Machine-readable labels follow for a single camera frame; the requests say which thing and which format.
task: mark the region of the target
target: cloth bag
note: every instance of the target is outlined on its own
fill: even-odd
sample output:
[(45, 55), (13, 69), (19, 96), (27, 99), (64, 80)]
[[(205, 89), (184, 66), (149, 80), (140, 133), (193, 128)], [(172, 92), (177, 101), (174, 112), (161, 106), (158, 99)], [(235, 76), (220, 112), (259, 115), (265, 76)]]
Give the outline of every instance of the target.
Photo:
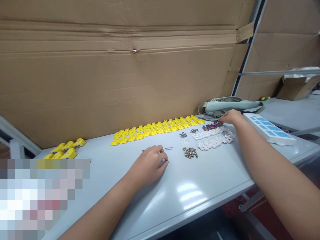
[[(206, 114), (200, 114), (200, 110), (205, 108)], [(245, 111), (247, 109), (257, 108), (253, 111)], [(226, 112), (231, 109), (240, 111), (241, 113), (260, 113), (265, 109), (263, 101), (249, 101), (243, 100), (239, 97), (223, 97), (223, 98), (214, 98), (209, 102), (204, 102), (199, 106), (200, 116), (209, 121), (217, 121), (222, 117)]]

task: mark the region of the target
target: white table surface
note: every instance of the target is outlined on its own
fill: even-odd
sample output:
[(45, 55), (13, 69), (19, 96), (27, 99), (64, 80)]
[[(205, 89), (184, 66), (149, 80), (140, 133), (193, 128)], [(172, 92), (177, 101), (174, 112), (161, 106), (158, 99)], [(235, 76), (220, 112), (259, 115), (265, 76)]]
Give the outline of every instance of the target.
[[(233, 133), (232, 125), (226, 124)], [(190, 129), (149, 136), (142, 140), (110, 146), (113, 135), (87, 140), (78, 150), (76, 158), (91, 158), (90, 180), (76, 196), (68, 210), (60, 217), (44, 240), (57, 239), (76, 220), (88, 211), (128, 171), (148, 146), (162, 144), (174, 147), (168, 150), (169, 165), (162, 177), (142, 189), (128, 206), (112, 239), (155, 239), (204, 215), (244, 193), (255, 183), (244, 163), (237, 138), (209, 151), (198, 150), (199, 158), (188, 159), (180, 145), (190, 141), (188, 147), (196, 147)], [(320, 146), (294, 137), (294, 146), (273, 146), (292, 163), (298, 164), (320, 152)], [(51, 149), (43, 150), (36, 158), (43, 158)]]
[[(289, 130), (306, 130), (320, 126), (320, 95), (309, 95), (296, 101), (271, 98), (261, 116)], [(320, 137), (320, 132), (312, 133)]]

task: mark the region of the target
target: metal rod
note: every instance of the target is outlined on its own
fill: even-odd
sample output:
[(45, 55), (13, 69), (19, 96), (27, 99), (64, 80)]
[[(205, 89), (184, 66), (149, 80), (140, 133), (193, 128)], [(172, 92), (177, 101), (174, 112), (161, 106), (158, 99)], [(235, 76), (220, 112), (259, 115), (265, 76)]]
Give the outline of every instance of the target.
[(320, 70), (286, 70), (286, 71), (268, 71), (268, 72), (249, 72), (249, 73), (239, 73), (239, 76), (248, 75), (292, 75), (292, 74), (320, 74)]

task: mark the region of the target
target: yellow plastic part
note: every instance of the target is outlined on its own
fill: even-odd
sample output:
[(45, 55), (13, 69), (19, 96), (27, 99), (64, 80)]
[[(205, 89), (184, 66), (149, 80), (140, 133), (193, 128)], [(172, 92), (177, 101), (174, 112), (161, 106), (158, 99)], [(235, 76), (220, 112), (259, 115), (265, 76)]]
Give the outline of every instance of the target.
[(129, 139), (128, 139), (128, 142), (132, 142), (134, 140), (136, 140), (136, 135), (130, 135)]
[(197, 125), (197, 122), (196, 121), (194, 121), (194, 120), (190, 120), (190, 121), (188, 121), (189, 123), (190, 123), (190, 125), (191, 126), (195, 126), (195, 125)]
[(157, 127), (163, 127), (161, 122), (158, 122), (156, 125), (157, 125)]
[(205, 121), (204, 120), (202, 120), (202, 119), (198, 119), (198, 120), (196, 120), (199, 124), (204, 124), (205, 123)]
[(152, 129), (152, 130), (151, 130), (151, 135), (153, 136), (153, 135), (156, 135), (156, 134), (158, 134), (157, 129)]
[(136, 140), (140, 140), (142, 138), (144, 138), (143, 133), (137, 133)]
[(50, 153), (47, 156), (45, 156), (44, 159), (51, 159), (51, 158), (53, 158), (53, 156), (54, 156), (54, 154)]
[(60, 159), (63, 156), (63, 152), (59, 151), (57, 152), (52, 158), (53, 159)]
[(184, 126), (183, 126), (182, 124), (179, 124), (179, 125), (178, 125), (178, 129), (179, 129), (179, 130), (182, 130), (182, 129), (184, 129)]
[(110, 143), (110, 145), (111, 146), (116, 146), (116, 145), (118, 145), (120, 143), (120, 139), (119, 138), (115, 138), (111, 143)]
[(184, 126), (185, 128), (191, 127), (190, 123), (188, 123), (188, 122), (184, 122), (184, 123), (182, 123), (182, 124), (183, 124), (183, 126)]
[(122, 133), (123, 133), (123, 130), (121, 130), (120, 132), (117, 132), (117, 133), (115, 133), (114, 134), (114, 138), (119, 138), (119, 137), (121, 137), (122, 136)]
[(120, 139), (120, 142), (119, 142), (119, 143), (120, 143), (120, 144), (127, 143), (128, 140), (129, 140), (128, 137), (122, 137), (122, 138)]
[(185, 120), (183, 117), (180, 117), (180, 122), (181, 123), (184, 123), (184, 122), (186, 122), (187, 120)]
[(86, 144), (86, 141), (83, 138), (78, 138), (77, 141), (74, 143), (74, 148), (83, 147)]
[(171, 127), (166, 127), (166, 128), (164, 129), (164, 131), (165, 131), (166, 133), (168, 133), (168, 132), (171, 132), (172, 130), (171, 130)]
[(171, 130), (172, 130), (172, 131), (177, 131), (177, 130), (178, 130), (178, 126), (177, 126), (177, 125), (171, 126)]
[(61, 158), (75, 158), (77, 151), (74, 148), (70, 148)]
[(143, 127), (142, 125), (140, 125), (138, 128), (137, 128), (137, 133), (141, 133), (143, 132)]
[(62, 151), (65, 145), (65, 143), (60, 143), (55, 149), (52, 149), (50, 152), (56, 154), (57, 152)]
[(129, 135), (133, 135), (133, 134), (136, 134), (137, 132), (136, 132), (136, 130), (135, 129), (130, 129), (129, 130)]
[(150, 136), (150, 135), (151, 135), (150, 130), (147, 130), (147, 131), (144, 131), (144, 132), (143, 132), (143, 136), (144, 136), (144, 137), (148, 137), (148, 136)]
[(157, 128), (158, 134), (164, 133), (164, 128)]
[(162, 125), (163, 125), (164, 127), (167, 127), (167, 126), (169, 126), (169, 123), (167, 122), (167, 120), (164, 120), (164, 122), (162, 123)]
[(181, 122), (178, 120), (178, 118), (175, 118), (175, 119), (174, 119), (174, 122), (175, 122), (176, 124), (181, 123)]
[(69, 141), (67, 142), (67, 144), (62, 148), (63, 152), (68, 151), (70, 148), (73, 148), (74, 145), (74, 141)]

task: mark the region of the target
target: cardboard sheet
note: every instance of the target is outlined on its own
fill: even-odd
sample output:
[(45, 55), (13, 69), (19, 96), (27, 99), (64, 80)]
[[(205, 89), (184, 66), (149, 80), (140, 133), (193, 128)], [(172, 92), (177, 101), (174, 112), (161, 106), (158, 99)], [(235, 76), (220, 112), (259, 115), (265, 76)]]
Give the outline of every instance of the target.
[(195, 114), (253, 34), (253, 0), (201, 2), (1, 2), (0, 114), (41, 148)]

